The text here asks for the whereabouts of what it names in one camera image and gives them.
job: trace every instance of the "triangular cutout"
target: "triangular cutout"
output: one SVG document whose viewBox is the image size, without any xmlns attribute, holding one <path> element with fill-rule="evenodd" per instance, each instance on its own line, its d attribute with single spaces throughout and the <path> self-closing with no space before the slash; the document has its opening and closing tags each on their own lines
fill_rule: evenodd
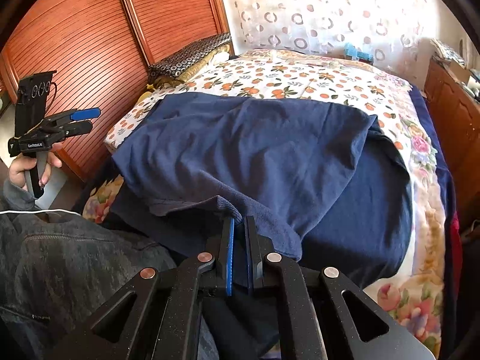
<svg viewBox="0 0 480 360">
<path fill-rule="evenodd" d="M 137 294 L 134 292 L 124 297 L 93 327 L 93 334 L 111 343 L 117 343 L 136 299 Z"/>
<path fill-rule="evenodd" d="M 388 325 L 358 299 L 353 292 L 343 291 L 342 296 L 346 306 L 349 308 L 360 340 L 369 342 L 380 335 L 388 333 Z"/>
</svg>

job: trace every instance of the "mattress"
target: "mattress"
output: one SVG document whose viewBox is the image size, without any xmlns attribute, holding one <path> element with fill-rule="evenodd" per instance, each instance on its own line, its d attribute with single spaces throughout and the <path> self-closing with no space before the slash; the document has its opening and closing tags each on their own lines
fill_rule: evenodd
<svg viewBox="0 0 480 360">
<path fill-rule="evenodd" d="M 436 150 L 409 95 L 411 86 L 361 62 L 291 51 L 252 50 L 203 71 L 177 88 L 155 91 L 135 105 L 108 133 L 114 151 L 166 95 L 198 91 L 260 99 L 302 98 L 357 107 L 377 115 L 410 173 L 414 221 L 399 271 L 365 288 L 395 320 L 438 357 L 443 312 L 445 209 L 435 174 Z"/>
</svg>

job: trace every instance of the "floor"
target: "floor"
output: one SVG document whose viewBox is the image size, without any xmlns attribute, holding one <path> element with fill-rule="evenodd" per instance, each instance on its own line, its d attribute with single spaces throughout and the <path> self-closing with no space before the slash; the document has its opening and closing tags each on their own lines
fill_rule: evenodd
<svg viewBox="0 0 480 360">
<path fill-rule="evenodd" d="M 8 153 L 7 143 L 14 136 L 14 122 L 15 106 L 10 105 L 0 118 L 0 160 L 2 162 L 0 163 L 0 181 L 2 185 L 8 175 L 8 167 L 13 161 Z M 78 180 L 70 180 L 61 169 L 55 168 L 49 183 L 45 186 L 43 196 L 37 200 L 37 206 L 42 210 L 47 208 L 69 210 L 81 190 L 82 186 Z"/>
</svg>

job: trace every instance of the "copper rivet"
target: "copper rivet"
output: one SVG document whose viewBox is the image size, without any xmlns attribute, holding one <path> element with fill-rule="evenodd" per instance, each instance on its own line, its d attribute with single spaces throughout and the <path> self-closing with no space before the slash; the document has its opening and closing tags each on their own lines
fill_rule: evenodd
<svg viewBox="0 0 480 360">
<path fill-rule="evenodd" d="M 329 266 L 327 268 L 325 268 L 325 270 L 323 271 L 323 273 L 325 274 L 325 276 L 327 276 L 328 278 L 332 278 L 332 279 L 335 279 L 338 277 L 338 269 L 337 268 L 333 268 L 333 266 Z"/>
<path fill-rule="evenodd" d="M 155 276 L 155 269 L 153 269 L 153 268 L 143 268 L 140 271 L 140 276 L 143 279 L 151 279 Z"/>
<path fill-rule="evenodd" d="M 207 251 L 204 251 L 204 252 L 200 253 L 200 254 L 197 256 L 197 258 L 198 258 L 198 261 L 201 261 L 201 262 L 203 262 L 203 263 L 207 263 L 207 262 L 209 262 L 209 261 L 213 258 L 213 256 L 212 256 L 211 253 L 209 253 L 209 252 L 207 252 Z"/>
<path fill-rule="evenodd" d="M 267 260 L 271 263 L 279 263 L 282 260 L 282 256 L 278 253 L 268 253 Z"/>
</svg>

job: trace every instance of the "person's arm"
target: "person's arm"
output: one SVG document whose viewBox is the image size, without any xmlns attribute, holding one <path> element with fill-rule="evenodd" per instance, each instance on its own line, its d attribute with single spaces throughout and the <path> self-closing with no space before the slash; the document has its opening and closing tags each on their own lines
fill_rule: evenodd
<svg viewBox="0 0 480 360">
<path fill-rule="evenodd" d="M 52 151 L 62 148 L 62 144 L 55 143 Z M 3 196 L 9 205 L 9 209 L 18 211 L 28 211 L 35 207 L 35 198 L 28 192 L 25 171 L 30 170 L 37 165 L 35 158 L 25 157 L 20 154 L 15 158 L 8 170 L 8 178 L 3 183 Z M 45 171 L 40 179 L 40 186 L 45 186 L 50 180 L 52 168 L 60 168 L 62 162 L 53 152 L 49 153 Z"/>
</svg>

